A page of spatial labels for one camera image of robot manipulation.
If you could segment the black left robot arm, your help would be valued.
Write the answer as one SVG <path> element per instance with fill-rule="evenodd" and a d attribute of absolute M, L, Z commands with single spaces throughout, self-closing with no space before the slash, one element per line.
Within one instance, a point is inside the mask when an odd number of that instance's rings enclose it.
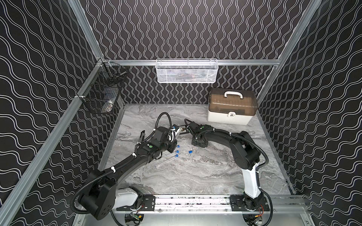
<path fill-rule="evenodd" d="M 113 209 L 117 200 L 117 186 L 134 171 L 158 160 L 164 151 L 172 152 L 177 147 L 177 138 L 183 126 L 168 121 L 168 127 L 155 125 L 150 135 L 141 132 L 134 152 L 116 165 L 103 171 L 94 170 L 87 181 L 73 195 L 70 209 L 76 214 L 90 214 L 95 219 L 105 218 Z"/>

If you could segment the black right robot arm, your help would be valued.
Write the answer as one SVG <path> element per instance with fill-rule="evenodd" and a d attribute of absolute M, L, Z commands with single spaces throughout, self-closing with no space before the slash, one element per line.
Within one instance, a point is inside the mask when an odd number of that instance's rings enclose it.
<path fill-rule="evenodd" d="M 232 133 L 206 124 L 199 125 L 189 119 L 184 122 L 192 135 L 193 146 L 205 148 L 209 142 L 214 142 L 231 150 L 234 162 L 242 169 L 245 202 L 260 202 L 264 192 L 260 186 L 259 169 L 268 165 L 269 158 L 250 135 L 245 131 Z"/>

